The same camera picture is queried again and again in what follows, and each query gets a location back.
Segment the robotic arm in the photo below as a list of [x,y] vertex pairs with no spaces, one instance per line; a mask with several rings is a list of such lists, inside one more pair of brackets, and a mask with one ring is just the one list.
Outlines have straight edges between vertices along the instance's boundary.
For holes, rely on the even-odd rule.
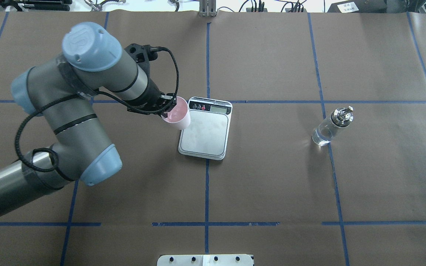
[[[165,116],[176,104],[177,67],[175,93],[162,93],[149,78],[149,61],[157,58],[158,51],[169,52],[176,66],[167,48],[132,44],[123,50],[103,27],[83,22],[65,35],[62,51],[11,85],[15,102],[31,115],[16,135],[19,160],[0,170],[0,216],[72,181],[95,185],[121,169],[115,145],[88,101],[97,94],[111,96],[98,88],[113,92],[135,113]],[[22,129],[40,115],[58,142],[23,156],[18,147]]]

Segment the scale weighing plate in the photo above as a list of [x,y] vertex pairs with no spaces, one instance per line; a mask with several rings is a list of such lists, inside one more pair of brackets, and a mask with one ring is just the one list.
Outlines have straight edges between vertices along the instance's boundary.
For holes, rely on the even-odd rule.
[[188,108],[191,123],[182,130],[179,153],[222,160],[226,155],[232,107],[227,101],[190,98]]

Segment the clear bottle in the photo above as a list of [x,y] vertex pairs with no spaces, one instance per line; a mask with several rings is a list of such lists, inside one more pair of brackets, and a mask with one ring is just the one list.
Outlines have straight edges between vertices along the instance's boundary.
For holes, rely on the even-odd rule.
[[343,131],[353,121],[352,112],[354,109],[351,106],[348,108],[338,108],[331,116],[325,118],[318,127],[313,130],[311,139],[318,146],[325,146],[330,141]]

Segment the pink cup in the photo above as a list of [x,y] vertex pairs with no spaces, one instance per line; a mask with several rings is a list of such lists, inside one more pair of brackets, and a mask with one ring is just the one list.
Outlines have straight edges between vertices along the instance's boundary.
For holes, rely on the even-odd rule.
[[161,116],[164,121],[176,129],[182,130],[190,125],[190,110],[184,98],[177,96],[176,106],[167,113],[167,118]]

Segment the white bracket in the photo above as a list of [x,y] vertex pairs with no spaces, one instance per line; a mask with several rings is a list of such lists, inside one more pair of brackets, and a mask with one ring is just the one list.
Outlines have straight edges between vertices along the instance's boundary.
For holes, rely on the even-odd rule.
[[200,17],[216,17],[216,0],[200,0]]
[[163,255],[157,266],[254,266],[254,256],[247,254]]

